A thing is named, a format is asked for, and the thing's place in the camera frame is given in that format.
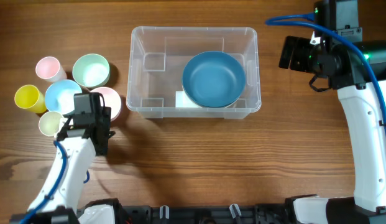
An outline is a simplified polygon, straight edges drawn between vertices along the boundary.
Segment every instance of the wood grain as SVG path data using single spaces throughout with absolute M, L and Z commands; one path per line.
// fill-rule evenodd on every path
M 310 90 L 310 75 L 278 68 L 285 36 L 266 18 L 309 12 L 313 1 L 126 1 L 0 4 L 0 223 L 22 213 L 48 174 L 52 140 L 39 117 L 16 107 L 25 84 L 45 92 L 38 60 L 52 55 L 70 72 L 87 53 L 105 56 L 123 97 L 131 32 L 137 26 L 252 27 L 258 33 L 262 108 L 243 120 L 146 120 L 126 107 L 113 124 L 108 157 L 92 164 L 80 206 L 117 197 L 123 205 L 202 206 L 352 195 L 349 131 L 335 91 Z M 366 40 L 386 40 L 386 0 L 360 1 Z

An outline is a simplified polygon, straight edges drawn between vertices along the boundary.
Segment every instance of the clear plastic bin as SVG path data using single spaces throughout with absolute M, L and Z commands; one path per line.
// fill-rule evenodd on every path
M 246 86 L 227 108 L 202 108 L 183 92 L 182 75 L 195 55 L 232 55 L 244 67 Z M 259 110 L 257 34 L 252 28 L 136 27 L 132 31 L 127 107 L 145 118 L 199 117 L 242 119 Z

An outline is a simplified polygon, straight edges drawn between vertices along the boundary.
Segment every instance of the black mount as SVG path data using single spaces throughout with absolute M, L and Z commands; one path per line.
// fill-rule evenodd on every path
M 326 214 L 329 224 L 386 224 L 385 207 L 377 207 L 376 212 L 371 212 L 358 207 L 354 197 L 329 199 Z
M 60 130 L 57 141 L 81 136 L 91 138 L 97 156 L 105 156 L 108 139 L 115 132 L 110 131 L 111 108 L 101 106 L 101 93 L 79 93 L 74 95 L 74 114 L 71 115 Z
M 327 27 L 354 43 L 366 56 L 377 80 L 386 80 L 386 41 L 362 41 L 357 0 L 319 1 L 315 3 L 315 12 L 316 24 Z M 312 44 L 311 39 L 288 36 L 278 66 L 314 74 L 309 85 L 317 92 L 352 85 L 361 90 L 366 83 L 371 82 L 356 54 L 322 32 L 315 31 L 315 37 L 320 38 L 318 44 Z M 315 87 L 317 78 L 327 78 L 328 86 Z
M 12 215 L 9 223 L 20 224 L 25 214 Z M 75 212 L 71 208 L 58 207 L 52 212 L 37 213 L 30 218 L 30 223 L 36 224 L 80 224 Z

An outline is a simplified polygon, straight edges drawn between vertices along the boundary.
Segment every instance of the blue cable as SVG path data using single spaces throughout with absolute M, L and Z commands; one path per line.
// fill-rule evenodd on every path
M 84 183 L 84 184 L 88 183 L 89 178 L 90 178 L 90 175 L 89 175 L 89 171 L 87 170 L 87 171 L 86 171 L 86 180 L 84 180 L 83 183 Z
M 371 69 L 370 64 L 368 63 L 367 59 L 365 59 L 364 54 L 358 49 L 354 44 L 352 44 L 350 41 L 345 39 L 344 37 L 341 37 L 340 35 L 335 34 L 333 31 L 317 25 L 317 24 L 312 24 L 309 22 L 298 22 L 298 21 L 283 21 L 283 22 L 276 22 L 282 19 L 292 19 L 292 18 L 303 18 L 303 15 L 291 15 L 291 16 L 281 16 L 281 17 L 275 17 L 272 19 L 268 19 L 265 23 L 268 26 L 301 26 L 301 27 L 309 27 L 315 30 L 319 30 L 330 37 L 338 40 L 340 43 L 346 45 L 349 47 L 361 60 L 361 62 L 364 65 L 365 70 L 367 71 L 372 84 L 374 85 L 375 92 L 377 94 L 378 100 L 379 100 L 379 105 L 380 105 L 380 110 L 382 112 L 382 118 L 383 118 L 383 124 L 385 128 L 385 137 L 386 137 L 386 103 L 384 96 L 382 94 L 382 91 L 380 90 L 378 80 L 375 76 L 374 71 Z
M 44 197 L 42 202 L 36 206 L 30 213 L 28 213 L 21 221 L 20 224 L 25 224 L 28 223 L 30 218 L 33 217 L 41 208 L 43 208 L 50 200 L 50 198 L 53 197 L 55 191 L 57 190 L 60 182 L 63 179 L 64 172 L 67 166 L 67 155 L 66 151 L 64 150 L 63 146 L 58 142 L 58 141 L 53 141 L 54 145 L 59 148 L 60 152 L 62 153 L 63 156 L 63 164 L 62 168 L 60 169 L 60 173 L 58 174 L 58 177 L 55 181 L 55 184 L 53 185 L 52 189 L 50 189 L 49 193 Z
M 279 20 L 284 20 L 284 19 L 307 19 L 311 22 L 314 22 L 315 14 L 312 12 L 312 13 L 307 13 L 307 14 L 294 14 L 294 15 L 289 15 L 289 16 L 278 16 L 278 17 L 268 19 L 266 21 L 266 24 L 268 23 L 268 21 L 272 22 L 272 21 L 279 21 Z

